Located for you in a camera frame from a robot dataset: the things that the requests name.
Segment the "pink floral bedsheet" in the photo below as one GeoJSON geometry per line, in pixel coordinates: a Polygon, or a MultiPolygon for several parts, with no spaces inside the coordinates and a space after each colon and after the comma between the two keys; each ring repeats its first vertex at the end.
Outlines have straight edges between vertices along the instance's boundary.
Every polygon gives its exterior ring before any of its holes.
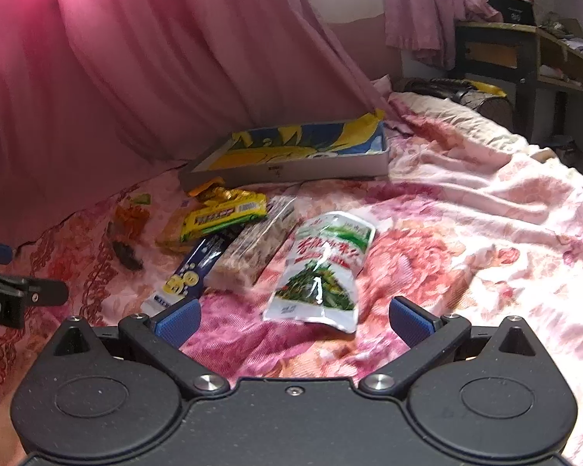
{"type": "MultiPolygon", "coordinates": [[[[302,219],[347,210],[378,223],[358,280],[357,332],[348,337],[311,324],[264,321],[284,266],[277,256],[245,294],[203,298],[202,325],[184,351],[231,380],[359,379],[404,350],[389,329],[393,296],[437,315],[460,313],[476,325],[522,316],[576,396],[566,455],[583,465],[583,179],[502,129],[477,129],[464,108],[404,94],[393,101],[404,124],[391,133],[388,179],[307,182],[297,191],[302,219]]],[[[0,327],[0,465],[22,460],[10,399],[59,323],[77,315],[112,325],[138,311],[179,265],[155,237],[186,202],[178,175],[166,172],[76,212],[15,257],[10,273],[62,279],[70,299],[62,309],[30,309],[22,329],[0,327]],[[151,194],[150,219],[131,246],[143,270],[130,271],[106,230],[117,205],[137,193],[151,194]]]]}

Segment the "gold foil wrapper snack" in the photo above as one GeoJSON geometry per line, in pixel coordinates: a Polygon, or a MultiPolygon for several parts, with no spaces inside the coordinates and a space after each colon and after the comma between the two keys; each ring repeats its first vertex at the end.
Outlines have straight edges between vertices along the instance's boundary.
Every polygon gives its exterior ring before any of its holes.
{"type": "Polygon", "coordinates": [[[245,190],[227,188],[224,179],[221,177],[213,178],[193,188],[188,193],[188,197],[206,206],[215,206],[220,203],[239,200],[246,196],[245,190]]]}

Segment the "white green seaweed snack pouch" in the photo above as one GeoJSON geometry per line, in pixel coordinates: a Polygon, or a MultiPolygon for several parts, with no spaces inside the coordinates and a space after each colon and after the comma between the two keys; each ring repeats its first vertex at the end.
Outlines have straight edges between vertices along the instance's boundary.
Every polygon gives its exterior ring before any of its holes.
{"type": "Polygon", "coordinates": [[[326,212],[301,224],[263,319],[321,324],[354,334],[356,280],[375,237],[373,223],[349,212],[326,212]]]}

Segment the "large pink curtain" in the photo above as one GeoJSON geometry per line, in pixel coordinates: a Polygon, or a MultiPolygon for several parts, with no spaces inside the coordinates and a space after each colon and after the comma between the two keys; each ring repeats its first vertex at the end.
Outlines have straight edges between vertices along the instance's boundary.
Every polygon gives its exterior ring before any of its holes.
{"type": "Polygon", "coordinates": [[[232,132],[380,103],[307,0],[0,0],[0,243],[232,132]]]}

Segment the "clear cracker pack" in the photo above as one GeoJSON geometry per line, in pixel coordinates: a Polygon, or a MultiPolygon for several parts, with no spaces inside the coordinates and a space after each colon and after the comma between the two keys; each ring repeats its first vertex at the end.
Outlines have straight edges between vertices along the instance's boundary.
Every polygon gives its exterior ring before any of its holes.
{"type": "Polygon", "coordinates": [[[195,242],[181,240],[183,222],[190,214],[192,208],[184,206],[176,209],[169,217],[164,228],[155,237],[155,244],[166,254],[186,255],[195,242]]]}

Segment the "orange clear snack bag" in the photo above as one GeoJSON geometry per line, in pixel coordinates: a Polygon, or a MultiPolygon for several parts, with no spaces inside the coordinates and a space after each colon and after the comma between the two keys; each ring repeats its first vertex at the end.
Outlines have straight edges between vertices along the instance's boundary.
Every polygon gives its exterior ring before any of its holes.
{"type": "Polygon", "coordinates": [[[139,242],[150,219],[150,207],[149,193],[137,193],[124,198],[114,209],[108,223],[108,240],[130,246],[139,242]]]}

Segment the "dark blue snack stick pack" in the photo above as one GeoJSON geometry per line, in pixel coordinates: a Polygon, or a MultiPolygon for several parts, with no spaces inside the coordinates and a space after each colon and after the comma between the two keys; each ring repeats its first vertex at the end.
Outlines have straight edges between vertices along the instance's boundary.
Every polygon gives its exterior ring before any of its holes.
{"type": "Polygon", "coordinates": [[[200,298],[205,277],[240,231],[228,228],[198,240],[162,287],[142,303],[141,312],[155,316],[184,299],[200,298]]]}

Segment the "black wooden desk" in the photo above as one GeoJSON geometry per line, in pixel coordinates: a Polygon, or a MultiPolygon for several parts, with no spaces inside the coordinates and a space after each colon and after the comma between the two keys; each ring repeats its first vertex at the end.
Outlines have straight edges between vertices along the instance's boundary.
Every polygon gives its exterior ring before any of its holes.
{"type": "Polygon", "coordinates": [[[532,140],[540,89],[555,93],[553,132],[564,132],[568,98],[583,96],[583,53],[536,26],[465,22],[456,26],[452,75],[513,84],[515,132],[532,140]]]}

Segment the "dark dried meat snack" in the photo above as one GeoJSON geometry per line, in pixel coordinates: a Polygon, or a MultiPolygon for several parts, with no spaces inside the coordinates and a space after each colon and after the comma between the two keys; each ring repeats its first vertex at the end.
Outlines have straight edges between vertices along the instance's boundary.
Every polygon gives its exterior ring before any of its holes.
{"type": "Polygon", "coordinates": [[[130,271],[143,270],[143,263],[140,259],[136,257],[134,249],[127,243],[113,240],[111,242],[111,248],[114,255],[119,260],[120,264],[130,271]]]}

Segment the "colourful cardboard tray box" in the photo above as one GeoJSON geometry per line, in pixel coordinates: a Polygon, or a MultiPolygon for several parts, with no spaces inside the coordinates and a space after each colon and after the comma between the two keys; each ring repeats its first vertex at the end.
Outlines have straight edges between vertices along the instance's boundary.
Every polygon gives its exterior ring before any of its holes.
{"type": "Polygon", "coordinates": [[[355,120],[234,132],[193,165],[180,169],[183,190],[220,177],[229,186],[374,178],[389,171],[384,114],[355,120]]]}

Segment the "yellow snack bar pack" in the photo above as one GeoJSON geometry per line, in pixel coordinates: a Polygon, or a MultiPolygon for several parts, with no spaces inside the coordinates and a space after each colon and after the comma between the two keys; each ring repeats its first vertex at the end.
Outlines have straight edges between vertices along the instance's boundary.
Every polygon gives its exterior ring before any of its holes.
{"type": "Polygon", "coordinates": [[[267,216],[267,198],[264,194],[247,196],[206,206],[191,212],[183,221],[180,241],[199,239],[224,228],[259,221],[267,216]]]}

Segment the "black box with number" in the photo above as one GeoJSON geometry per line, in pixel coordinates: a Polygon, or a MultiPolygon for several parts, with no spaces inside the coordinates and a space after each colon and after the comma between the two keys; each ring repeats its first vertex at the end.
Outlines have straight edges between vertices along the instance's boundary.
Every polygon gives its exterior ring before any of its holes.
{"type": "Polygon", "coordinates": [[[536,25],[534,6],[531,0],[487,0],[490,6],[501,13],[504,23],[536,25]]]}

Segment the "yellow item behind handbag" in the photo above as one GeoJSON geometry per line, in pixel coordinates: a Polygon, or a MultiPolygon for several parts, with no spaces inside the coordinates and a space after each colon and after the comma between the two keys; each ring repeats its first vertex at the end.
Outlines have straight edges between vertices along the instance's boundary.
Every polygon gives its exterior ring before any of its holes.
{"type": "Polygon", "coordinates": [[[499,98],[506,98],[508,96],[503,89],[494,84],[488,84],[471,79],[464,79],[463,82],[469,89],[476,90],[476,92],[479,93],[484,93],[499,98]]]}

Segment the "clear nut bar pack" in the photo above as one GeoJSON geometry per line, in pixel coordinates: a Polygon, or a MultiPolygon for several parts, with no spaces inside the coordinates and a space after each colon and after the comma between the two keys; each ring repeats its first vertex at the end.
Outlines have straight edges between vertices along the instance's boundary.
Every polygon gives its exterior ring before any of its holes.
{"type": "Polygon", "coordinates": [[[266,218],[246,225],[205,278],[205,286],[235,292],[250,289],[298,222],[296,199],[272,196],[266,218]]]}

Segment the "small purple curtain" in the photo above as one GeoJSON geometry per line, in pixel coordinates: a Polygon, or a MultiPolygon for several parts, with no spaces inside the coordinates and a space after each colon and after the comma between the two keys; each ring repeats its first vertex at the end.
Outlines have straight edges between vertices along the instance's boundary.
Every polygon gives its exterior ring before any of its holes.
{"type": "Polygon", "coordinates": [[[383,0],[385,40],[424,64],[450,70],[456,59],[456,24],[500,22],[489,0],[383,0]]]}

